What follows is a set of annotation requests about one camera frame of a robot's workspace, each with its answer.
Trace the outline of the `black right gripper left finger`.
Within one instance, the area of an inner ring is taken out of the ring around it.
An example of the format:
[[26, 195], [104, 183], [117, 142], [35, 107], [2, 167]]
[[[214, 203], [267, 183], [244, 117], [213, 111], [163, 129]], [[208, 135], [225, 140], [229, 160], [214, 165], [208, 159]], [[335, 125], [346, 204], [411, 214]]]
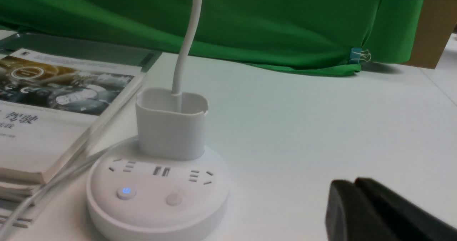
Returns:
[[331, 181], [325, 229], [328, 241], [397, 241], [368, 199], [347, 180]]

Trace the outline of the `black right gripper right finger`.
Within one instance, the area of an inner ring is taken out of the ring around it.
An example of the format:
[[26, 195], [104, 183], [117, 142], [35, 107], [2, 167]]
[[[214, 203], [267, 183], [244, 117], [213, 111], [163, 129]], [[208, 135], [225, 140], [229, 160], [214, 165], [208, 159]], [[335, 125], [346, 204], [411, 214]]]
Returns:
[[455, 241], [456, 228], [426, 212], [372, 178], [357, 178], [355, 185], [377, 215], [401, 241]]

